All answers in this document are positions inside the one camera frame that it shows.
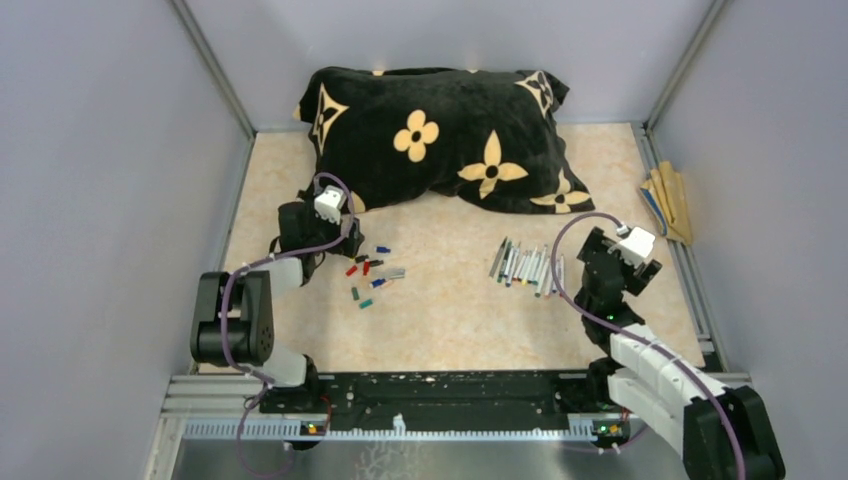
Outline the white marker red cap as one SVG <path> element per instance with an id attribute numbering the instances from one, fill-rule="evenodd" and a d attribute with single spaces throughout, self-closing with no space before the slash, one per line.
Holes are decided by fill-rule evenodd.
<path id="1" fill-rule="evenodd" d="M 564 255 L 559 255 L 559 258 L 558 258 L 558 279 L 559 279 L 559 282 L 560 282 L 560 284 L 559 284 L 560 286 L 558 287 L 558 290 L 559 290 L 559 295 L 562 298 L 565 298 L 565 296 L 566 296 L 566 291 L 565 291 L 566 275 L 565 274 L 566 274 L 566 271 L 565 271 Z"/>

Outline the white marker pink cap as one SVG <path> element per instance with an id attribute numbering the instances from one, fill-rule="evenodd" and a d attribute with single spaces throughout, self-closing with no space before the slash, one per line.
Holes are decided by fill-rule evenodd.
<path id="1" fill-rule="evenodd" d="M 544 284 L 543 293 L 542 293 L 542 295 L 544 296 L 545 299 L 548 299 L 551 296 L 550 295 L 550 287 L 551 287 L 550 270 L 551 270 L 551 267 L 552 267 L 552 260 L 547 265 L 547 270 L 546 270 L 545 284 Z"/>

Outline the dark green pen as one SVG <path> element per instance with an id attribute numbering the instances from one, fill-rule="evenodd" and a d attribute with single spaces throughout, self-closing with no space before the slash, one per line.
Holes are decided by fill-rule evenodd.
<path id="1" fill-rule="evenodd" d="M 535 277 L 535 290 L 534 297 L 540 298 L 545 291 L 545 283 L 548 275 L 548 270 L 550 267 L 550 256 L 549 256 L 549 247 L 547 245 L 544 246 L 543 251 L 540 255 L 539 265 L 536 272 Z"/>

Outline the white marker yellow cap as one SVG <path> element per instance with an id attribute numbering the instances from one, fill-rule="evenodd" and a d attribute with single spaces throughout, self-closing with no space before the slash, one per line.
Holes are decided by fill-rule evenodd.
<path id="1" fill-rule="evenodd" d="M 524 281 L 523 281 L 523 282 L 521 282 L 523 285 L 527 285 L 527 284 L 528 284 L 528 274 L 529 274 L 529 271 L 530 271 L 530 269 L 531 269 L 531 267 L 532 267 L 532 264 L 533 264 L 533 261 L 534 261 L 534 257 L 535 257 L 535 255 L 536 255 L 538 252 L 539 252 L 538 248 L 534 248 L 534 249 L 533 249 L 533 251 L 532 251 L 532 259 L 528 262 L 528 265 L 527 265 L 527 268 L 526 268 L 526 271 L 525 271 L 525 278 L 524 278 Z"/>

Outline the grey pen cap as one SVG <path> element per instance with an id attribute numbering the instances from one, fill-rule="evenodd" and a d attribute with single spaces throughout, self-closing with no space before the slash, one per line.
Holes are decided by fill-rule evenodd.
<path id="1" fill-rule="evenodd" d="M 404 269 L 393 269 L 386 272 L 385 277 L 388 279 L 404 278 L 406 271 Z"/>

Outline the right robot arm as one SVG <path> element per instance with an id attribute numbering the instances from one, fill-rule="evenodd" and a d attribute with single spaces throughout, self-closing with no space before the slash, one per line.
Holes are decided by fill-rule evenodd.
<path id="1" fill-rule="evenodd" d="M 587 337 L 605 354 L 589 367 L 586 397 L 600 412 L 634 413 L 680 456 L 691 479 L 783 479 L 787 471 L 762 397 L 731 387 L 673 353 L 626 302 L 661 269 L 634 264 L 598 228 L 577 258 L 573 300 Z"/>

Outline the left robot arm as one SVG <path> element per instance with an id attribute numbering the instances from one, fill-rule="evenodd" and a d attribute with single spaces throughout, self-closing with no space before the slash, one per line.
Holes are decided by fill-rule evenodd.
<path id="1" fill-rule="evenodd" d="M 206 272 L 198 283 L 189 350 L 198 364 L 232 367 L 270 388 L 297 413 L 319 404 L 305 354 L 275 344 L 273 301 L 306 285 L 321 255 L 354 257 L 364 241 L 354 214 L 357 197 L 328 186 L 310 200 L 282 204 L 279 234 L 265 257 L 232 273 Z"/>

